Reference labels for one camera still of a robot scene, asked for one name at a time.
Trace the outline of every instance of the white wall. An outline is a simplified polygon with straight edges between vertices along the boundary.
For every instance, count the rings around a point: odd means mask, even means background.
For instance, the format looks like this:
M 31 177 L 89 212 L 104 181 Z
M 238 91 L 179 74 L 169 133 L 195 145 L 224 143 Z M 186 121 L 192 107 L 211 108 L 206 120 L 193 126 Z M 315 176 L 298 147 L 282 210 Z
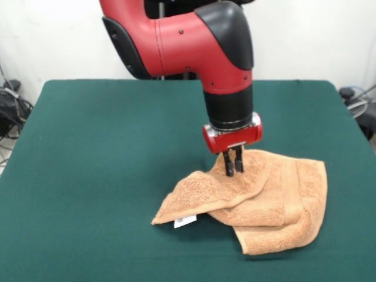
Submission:
M 244 10 L 255 79 L 376 83 L 376 1 L 256 0 Z M 4 71 L 32 102 L 49 79 L 131 78 L 101 16 L 99 0 L 1 0 Z

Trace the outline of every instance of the towel tag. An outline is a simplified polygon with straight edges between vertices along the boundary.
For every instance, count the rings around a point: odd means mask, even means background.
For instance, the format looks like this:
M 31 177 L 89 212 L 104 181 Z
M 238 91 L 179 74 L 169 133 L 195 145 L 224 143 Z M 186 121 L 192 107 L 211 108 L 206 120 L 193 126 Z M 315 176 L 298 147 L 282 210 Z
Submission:
M 197 220 L 197 216 L 187 216 L 174 221 L 174 228 L 179 228 Z

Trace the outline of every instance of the towel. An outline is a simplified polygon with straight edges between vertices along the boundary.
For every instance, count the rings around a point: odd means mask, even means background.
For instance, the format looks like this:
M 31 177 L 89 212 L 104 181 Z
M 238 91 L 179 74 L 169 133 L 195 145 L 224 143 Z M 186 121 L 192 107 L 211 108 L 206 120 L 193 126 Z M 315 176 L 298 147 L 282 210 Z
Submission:
M 218 156 L 210 171 L 191 173 L 166 196 L 152 224 L 207 213 L 233 228 L 248 255 L 310 244 L 324 220 L 324 162 L 243 148 L 243 165 L 244 173 L 227 177 Z

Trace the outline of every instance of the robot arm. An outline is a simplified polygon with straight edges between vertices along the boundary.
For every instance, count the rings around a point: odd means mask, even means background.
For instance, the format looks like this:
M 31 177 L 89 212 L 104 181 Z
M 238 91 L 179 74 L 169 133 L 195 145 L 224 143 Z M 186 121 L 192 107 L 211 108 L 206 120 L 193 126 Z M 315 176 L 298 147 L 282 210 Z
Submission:
M 253 112 L 253 48 L 247 19 L 235 3 L 220 1 L 162 19 L 146 16 L 144 0 L 100 0 L 103 22 L 128 71 L 138 79 L 195 72 L 202 82 L 212 153 L 223 152 L 228 176 L 243 171 L 241 146 L 262 137 Z

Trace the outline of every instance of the green felt surface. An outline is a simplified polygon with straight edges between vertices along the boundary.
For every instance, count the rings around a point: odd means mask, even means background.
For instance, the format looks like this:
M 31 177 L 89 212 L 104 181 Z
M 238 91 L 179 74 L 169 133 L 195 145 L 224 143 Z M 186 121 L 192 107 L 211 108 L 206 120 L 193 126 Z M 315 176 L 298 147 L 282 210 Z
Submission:
M 150 224 L 177 181 L 214 162 L 199 82 L 52 81 L 0 179 L 0 281 L 374 281 L 376 158 L 333 85 L 257 81 L 254 103 L 254 148 L 326 163 L 311 245 L 251 257 L 207 215 Z

